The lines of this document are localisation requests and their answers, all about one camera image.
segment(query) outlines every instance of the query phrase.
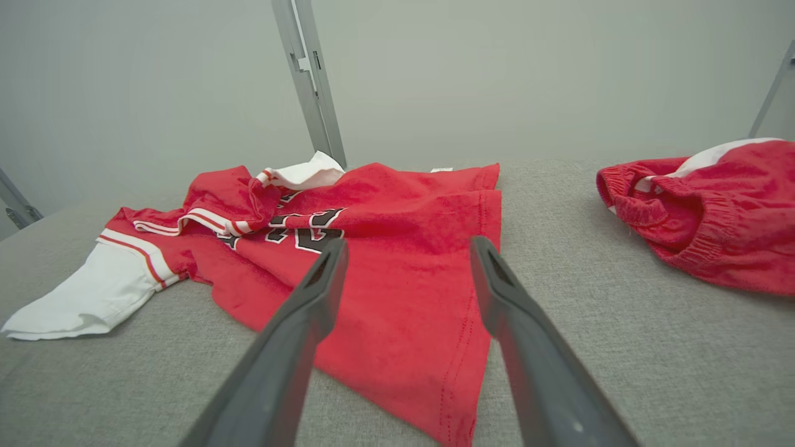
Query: white fabric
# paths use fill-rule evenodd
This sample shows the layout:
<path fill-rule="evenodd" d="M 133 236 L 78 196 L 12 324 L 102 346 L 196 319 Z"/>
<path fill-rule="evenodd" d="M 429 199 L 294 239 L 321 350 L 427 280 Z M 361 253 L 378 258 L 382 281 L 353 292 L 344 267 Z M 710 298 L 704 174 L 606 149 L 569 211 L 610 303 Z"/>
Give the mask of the white fabric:
<path fill-rule="evenodd" d="M 134 248 L 130 248 L 124 245 L 128 244 L 146 253 L 146 256 L 149 257 L 149 261 L 152 263 L 152 268 L 154 269 L 155 273 L 160 279 L 163 280 L 163 282 L 165 282 L 167 286 L 170 286 L 173 283 L 179 281 L 179 276 L 171 271 L 171 268 L 169 268 L 169 264 L 166 263 L 165 258 L 163 257 L 163 252 L 159 248 L 157 248 L 155 244 L 147 242 L 144 239 L 139 239 L 133 236 L 128 236 L 123 233 L 119 233 L 118 231 L 113 231 L 109 228 L 105 228 L 99 234 L 101 236 L 104 236 L 104 239 L 97 238 L 96 241 L 99 243 L 112 245 L 114 247 L 121 248 L 122 250 L 129 251 L 134 255 L 140 255 L 140 253 Z"/>
<path fill-rule="evenodd" d="M 748 138 L 745 140 L 738 140 L 736 142 L 729 142 L 719 146 L 711 147 L 707 150 L 702 150 L 698 154 L 688 158 L 679 166 L 676 171 L 668 173 L 663 177 L 685 177 L 696 169 L 706 168 L 707 166 L 714 165 L 722 156 L 726 155 L 726 153 L 732 149 L 749 144 L 772 142 L 779 139 L 780 138 Z M 640 181 L 638 181 L 638 183 L 635 184 L 635 189 L 643 192 L 651 191 L 651 179 L 655 177 L 657 176 L 643 177 Z"/>
<path fill-rule="evenodd" d="M 345 174 L 337 161 L 323 152 L 315 152 L 312 160 L 281 169 L 267 168 L 257 175 L 264 185 L 284 186 L 293 191 L 329 186 Z"/>
<path fill-rule="evenodd" d="M 18 310 L 0 332 L 19 340 L 104 334 L 155 292 L 143 255 L 103 243 L 52 292 Z"/>
<path fill-rule="evenodd" d="M 315 152 L 306 163 L 268 168 L 257 178 L 264 185 L 303 190 L 333 185 L 343 174 L 345 171 L 333 158 Z M 232 228 L 229 220 L 208 210 L 194 208 L 191 212 L 222 224 L 227 230 Z M 250 230 L 247 222 L 239 221 L 237 225 L 241 231 Z M 52 292 L 18 310 L 0 332 L 19 340 L 104 334 L 143 306 L 164 284 L 170 286 L 179 281 L 152 243 L 107 228 L 97 242 L 83 266 Z M 163 284 L 152 275 L 149 265 Z"/>

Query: metal frame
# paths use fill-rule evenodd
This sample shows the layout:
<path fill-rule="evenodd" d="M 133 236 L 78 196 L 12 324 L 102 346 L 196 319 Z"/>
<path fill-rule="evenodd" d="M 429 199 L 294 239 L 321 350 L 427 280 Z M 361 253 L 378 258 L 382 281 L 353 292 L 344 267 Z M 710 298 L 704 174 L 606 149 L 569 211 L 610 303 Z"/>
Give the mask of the metal frame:
<path fill-rule="evenodd" d="M 6 202 L 6 216 L 20 230 L 41 219 L 39 210 L 25 199 L 11 179 L 0 169 L 0 199 Z"/>
<path fill-rule="evenodd" d="M 776 78 L 773 80 L 773 85 L 770 86 L 770 90 L 767 92 L 765 102 L 762 103 L 762 108 L 759 109 L 759 113 L 756 115 L 754 125 L 750 128 L 748 138 L 756 138 L 756 134 L 759 132 L 759 127 L 762 126 L 762 121 L 764 121 L 765 115 L 767 115 L 767 111 L 770 109 L 770 105 L 773 103 L 773 99 L 776 97 L 776 91 L 778 91 L 781 81 L 784 80 L 784 73 L 786 73 L 786 71 L 789 69 L 789 66 L 792 64 L 795 64 L 795 41 L 792 41 L 792 43 L 789 44 L 787 53 L 784 55 L 784 60 L 781 61 L 781 67 L 778 68 Z"/>
<path fill-rule="evenodd" d="M 273 13 L 312 146 L 347 168 L 312 1 L 273 0 Z"/>

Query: white stripe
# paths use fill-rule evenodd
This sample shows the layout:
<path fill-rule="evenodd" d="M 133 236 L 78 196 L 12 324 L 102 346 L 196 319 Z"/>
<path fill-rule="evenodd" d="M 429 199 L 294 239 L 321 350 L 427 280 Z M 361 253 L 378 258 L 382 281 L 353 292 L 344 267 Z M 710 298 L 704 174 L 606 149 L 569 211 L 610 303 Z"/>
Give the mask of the white stripe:
<path fill-rule="evenodd" d="M 111 247 L 120 248 L 120 249 L 126 251 L 127 253 L 132 253 L 133 255 L 136 255 L 136 256 L 138 256 L 141 259 L 145 259 L 144 255 L 142 255 L 140 251 L 135 250 L 134 248 L 130 248 L 130 247 L 126 246 L 126 245 L 122 245 L 120 243 L 116 243 L 116 242 L 114 242 L 112 240 L 108 240 L 108 239 L 97 238 L 95 240 L 97 241 L 97 243 L 101 243 L 102 245 L 107 245 L 107 246 L 111 246 Z M 149 274 L 149 269 L 146 269 L 146 273 L 147 273 L 147 276 L 149 276 L 152 279 L 153 282 L 157 282 L 155 280 L 155 278 L 152 278 L 152 275 Z"/>
<path fill-rule="evenodd" d="M 687 160 L 684 161 L 684 163 L 682 163 L 679 166 L 679 168 L 676 171 L 672 173 L 667 173 L 662 177 L 675 177 L 675 178 L 685 177 L 697 169 L 716 165 L 718 163 L 718 160 L 720 160 L 720 158 L 722 158 L 724 155 L 726 155 L 726 153 L 728 153 L 732 149 L 737 149 L 738 147 L 743 147 L 749 144 L 774 142 L 774 141 L 784 141 L 784 140 L 781 140 L 780 138 L 748 138 L 745 140 L 738 140 L 736 142 L 729 142 L 715 147 L 711 147 L 707 150 L 702 150 L 698 154 L 688 158 Z M 635 184 L 634 189 L 643 192 L 651 191 L 651 185 L 652 185 L 651 179 L 655 177 L 659 176 L 643 177 L 638 181 L 638 183 Z"/>
<path fill-rule="evenodd" d="M 273 176 L 273 169 L 271 169 L 271 168 L 265 168 L 265 170 L 264 170 L 264 171 L 262 171 L 262 172 L 260 172 L 259 174 L 257 174 L 257 180 L 259 180 L 260 182 L 262 182 L 262 184 L 263 184 L 264 186 L 267 186 L 267 185 L 270 185 L 270 179 L 268 178 L 268 174 L 266 174 L 266 173 L 265 173 L 265 171 L 268 171 L 268 173 L 269 173 L 271 176 Z"/>
<path fill-rule="evenodd" d="M 136 230 L 138 230 L 138 231 L 140 231 L 140 232 L 144 232 L 144 233 L 154 233 L 154 234 L 156 234 L 156 235 L 163 235 L 163 236 L 171 236 L 171 237 L 173 237 L 173 236 L 178 236 L 178 235 L 180 235 L 179 233 L 172 233 L 172 232 L 170 232 L 170 231 L 161 231 L 161 230 L 155 230 L 154 228 L 149 228 L 149 227 L 147 227 L 147 226 L 146 226 L 145 224 L 143 224 L 143 223 L 139 223 L 138 225 L 136 225 L 136 226 L 135 226 L 135 229 L 136 229 Z"/>
<path fill-rule="evenodd" d="M 128 243 L 133 247 L 138 247 L 143 250 L 146 254 L 149 255 L 149 260 L 152 263 L 152 268 L 154 268 L 155 273 L 159 276 L 164 282 L 168 283 L 172 276 L 177 276 L 171 269 L 169 268 L 169 264 L 166 263 L 165 258 L 163 257 L 163 252 L 160 248 L 151 242 L 145 241 L 144 239 L 139 239 L 134 236 L 125 235 L 123 233 L 119 233 L 118 231 L 113 231 L 109 228 L 105 228 L 100 235 L 106 236 L 111 239 L 116 239 L 119 242 Z"/>
<path fill-rule="evenodd" d="M 207 217 L 209 220 L 212 220 L 213 222 L 215 222 L 216 224 L 222 227 L 226 227 L 226 224 L 230 223 L 230 220 L 227 219 L 226 217 L 219 216 L 214 212 L 208 211 L 204 208 L 193 208 L 190 211 L 188 211 L 188 213 L 191 212 L 194 212 L 195 214 L 198 214 L 200 216 Z"/>
<path fill-rule="evenodd" d="M 162 225 L 158 225 L 156 223 L 147 222 L 146 220 L 133 220 L 133 225 L 144 224 L 148 227 L 157 228 L 158 230 L 162 231 L 179 231 L 181 228 L 179 227 L 164 227 Z"/>
<path fill-rule="evenodd" d="M 175 284 L 180 281 L 179 275 L 174 275 L 171 278 L 163 278 L 163 282 L 165 282 L 165 286 L 168 287 L 172 284 Z"/>
<path fill-rule="evenodd" d="M 210 220 L 208 218 L 206 218 L 206 217 L 203 217 L 203 216 L 182 216 L 180 218 L 180 221 L 186 220 L 186 219 L 190 219 L 190 220 L 192 220 L 194 222 L 197 222 L 198 224 L 204 225 L 205 227 L 210 228 L 211 230 L 213 230 L 216 233 L 218 232 L 218 228 L 215 227 L 212 223 L 210 223 Z"/>
<path fill-rule="evenodd" d="M 240 228 L 240 231 L 242 231 L 243 234 L 251 233 L 251 227 L 249 226 L 248 222 L 246 222 L 245 220 L 238 220 L 237 222 L 235 222 L 235 225 L 237 225 L 238 228 Z"/>

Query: red stripe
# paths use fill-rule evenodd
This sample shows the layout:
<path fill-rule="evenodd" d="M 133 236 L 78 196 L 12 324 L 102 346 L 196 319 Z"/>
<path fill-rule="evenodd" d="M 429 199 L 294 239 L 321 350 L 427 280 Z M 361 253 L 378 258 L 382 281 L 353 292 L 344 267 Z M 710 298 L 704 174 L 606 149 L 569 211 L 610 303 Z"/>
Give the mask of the red stripe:
<path fill-rule="evenodd" d="M 232 228 L 234 228 L 235 231 L 238 232 L 238 234 L 243 235 L 243 232 L 240 231 L 240 228 L 238 228 L 238 225 L 233 220 L 230 220 L 230 222 L 232 222 Z"/>
<path fill-rule="evenodd" d="M 201 214 L 196 214 L 194 212 L 189 212 L 188 214 L 186 214 L 186 216 L 198 217 L 199 219 L 202 219 L 204 222 L 207 222 L 208 224 L 212 225 L 213 227 L 219 228 L 222 231 L 226 231 L 226 228 L 220 226 L 219 224 L 213 222 L 212 220 L 209 220 L 207 217 L 204 217 Z"/>
<path fill-rule="evenodd" d="M 157 275 L 157 272 L 154 271 L 154 266 L 152 265 L 152 259 L 149 258 L 149 253 L 146 253 L 145 251 L 141 250 L 140 248 L 136 247 L 135 245 L 130 245 L 130 244 L 128 244 L 126 242 L 122 242 L 120 240 L 111 239 L 111 238 L 109 238 L 107 236 L 99 235 L 99 238 L 100 239 L 105 239 L 106 241 L 110 241 L 112 243 L 117 243 L 118 245 L 123 245 L 124 247 L 132 248 L 133 250 L 135 250 L 138 253 L 142 254 L 144 256 L 144 259 L 146 259 L 146 266 L 149 267 L 149 272 L 152 274 L 152 278 L 155 278 L 155 281 L 160 282 L 160 285 L 163 286 L 164 289 L 166 288 L 165 281 L 163 281 L 160 278 L 160 276 Z"/>

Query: white sleeve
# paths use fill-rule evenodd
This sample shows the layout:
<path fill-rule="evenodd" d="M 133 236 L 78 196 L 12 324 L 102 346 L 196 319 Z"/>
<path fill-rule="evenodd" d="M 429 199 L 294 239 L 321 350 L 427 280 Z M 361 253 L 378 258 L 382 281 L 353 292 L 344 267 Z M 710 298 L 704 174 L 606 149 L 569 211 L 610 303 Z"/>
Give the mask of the white sleeve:
<path fill-rule="evenodd" d="M 281 169 L 266 168 L 257 175 L 257 179 L 264 185 L 284 186 L 293 191 L 302 191 L 333 185 L 343 174 L 345 170 L 335 159 L 317 151 L 306 163 Z"/>
<path fill-rule="evenodd" d="M 19 340 L 104 334 L 144 305 L 156 289 L 143 257 L 99 243 L 79 270 L 19 309 L 0 332 Z"/>

